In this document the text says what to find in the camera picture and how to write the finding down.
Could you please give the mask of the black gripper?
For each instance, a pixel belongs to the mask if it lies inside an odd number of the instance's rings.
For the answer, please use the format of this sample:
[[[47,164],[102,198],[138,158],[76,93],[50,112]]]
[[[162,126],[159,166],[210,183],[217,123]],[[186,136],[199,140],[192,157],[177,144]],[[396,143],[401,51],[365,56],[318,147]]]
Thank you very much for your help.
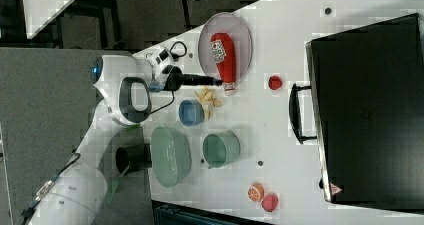
[[[183,74],[182,70],[177,66],[171,66],[169,65],[165,69],[165,73],[168,75],[165,83],[165,90],[166,91],[178,91],[181,86],[185,83],[186,80],[189,79],[188,74]],[[199,80],[199,81],[192,81],[190,86],[222,86],[221,80],[214,80],[211,76],[205,76],[205,75],[197,75],[197,74],[190,74],[190,76],[193,79],[212,79],[212,80]]]

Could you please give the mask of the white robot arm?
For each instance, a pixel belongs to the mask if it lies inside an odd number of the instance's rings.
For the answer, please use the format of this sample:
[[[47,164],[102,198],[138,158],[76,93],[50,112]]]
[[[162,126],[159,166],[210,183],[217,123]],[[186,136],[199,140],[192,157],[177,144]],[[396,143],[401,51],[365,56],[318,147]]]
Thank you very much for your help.
[[[113,137],[140,125],[155,112],[152,92],[181,86],[215,85],[211,76],[184,74],[171,58],[103,55],[91,68],[92,85],[102,95],[93,121],[73,158],[38,190],[22,211],[22,225],[91,225],[107,194],[100,162]]]

